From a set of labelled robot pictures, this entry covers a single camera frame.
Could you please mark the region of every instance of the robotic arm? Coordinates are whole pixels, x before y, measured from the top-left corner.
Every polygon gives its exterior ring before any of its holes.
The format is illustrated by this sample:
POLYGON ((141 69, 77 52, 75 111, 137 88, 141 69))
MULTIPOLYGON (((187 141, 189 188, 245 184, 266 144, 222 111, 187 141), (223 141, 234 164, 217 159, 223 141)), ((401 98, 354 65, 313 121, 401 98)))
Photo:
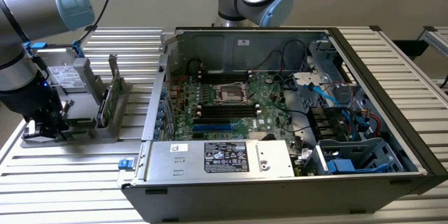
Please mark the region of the robotic arm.
POLYGON ((0 9, 0 101, 34 120, 38 136, 55 138, 67 129, 61 102, 22 43, 87 26, 93 8, 89 0, 0 0, 0 9))
MULTIPOLYGON (((293 0, 218 0, 215 26, 278 26, 291 10, 293 0)), ((0 102, 34 121, 35 131, 25 137, 63 138, 67 129, 54 88, 37 70, 22 43, 91 24, 89 0, 0 0, 0 102)))
POLYGON ((293 0, 218 0, 215 26, 279 26, 286 19, 293 0))

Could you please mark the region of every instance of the blue pcie slot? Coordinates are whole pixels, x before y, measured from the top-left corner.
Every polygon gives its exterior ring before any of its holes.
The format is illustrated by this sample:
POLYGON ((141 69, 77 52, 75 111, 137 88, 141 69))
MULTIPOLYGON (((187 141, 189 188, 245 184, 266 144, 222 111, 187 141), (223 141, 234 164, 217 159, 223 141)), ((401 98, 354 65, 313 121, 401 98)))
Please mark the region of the blue pcie slot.
POLYGON ((230 124, 213 124, 213 125, 193 125, 193 132, 223 132, 231 131, 233 127, 230 124))

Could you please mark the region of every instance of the motherboard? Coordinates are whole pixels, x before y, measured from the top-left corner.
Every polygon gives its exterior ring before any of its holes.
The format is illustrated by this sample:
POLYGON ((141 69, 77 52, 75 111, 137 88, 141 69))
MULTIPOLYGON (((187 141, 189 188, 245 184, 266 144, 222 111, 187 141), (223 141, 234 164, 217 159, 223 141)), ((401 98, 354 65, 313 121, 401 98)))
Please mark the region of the motherboard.
POLYGON ((293 141, 274 78, 274 74, 261 72, 245 78, 206 75, 174 78, 170 86, 174 140, 293 141))

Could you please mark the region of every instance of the light blue joint cap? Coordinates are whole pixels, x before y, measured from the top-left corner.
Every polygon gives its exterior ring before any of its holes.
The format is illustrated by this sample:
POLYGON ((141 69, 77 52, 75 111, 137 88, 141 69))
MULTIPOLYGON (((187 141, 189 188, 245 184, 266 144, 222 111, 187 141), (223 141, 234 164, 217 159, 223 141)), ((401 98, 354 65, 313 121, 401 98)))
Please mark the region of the light blue joint cap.
POLYGON ((55 0, 57 11, 70 31, 93 23, 94 13, 89 0, 55 0))
POLYGON ((289 16, 294 0, 274 0, 259 20, 259 26, 279 26, 289 16))

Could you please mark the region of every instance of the sticker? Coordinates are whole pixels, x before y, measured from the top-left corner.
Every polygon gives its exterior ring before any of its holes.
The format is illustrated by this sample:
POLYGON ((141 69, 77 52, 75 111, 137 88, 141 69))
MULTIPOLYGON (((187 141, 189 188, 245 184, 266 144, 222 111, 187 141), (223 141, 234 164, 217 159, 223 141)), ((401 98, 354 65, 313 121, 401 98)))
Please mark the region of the sticker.
POLYGON ((203 170, 206 173, 247 172, 245 142, 203 143, 203 170))
POLYGON ((247 46, 249 44, 250 44, 250 40, 245 40, 245 39, 239 39, 238 41, 237 41, 237 43, 238 43, 238 46, 247 46))
POLYGON ((171 144, 169 152, 186 152, 187 144, 171 144))
POLYGON ((58 85, 62 88, 83 88, 83 83, 73 66, 47 67, 58 85))

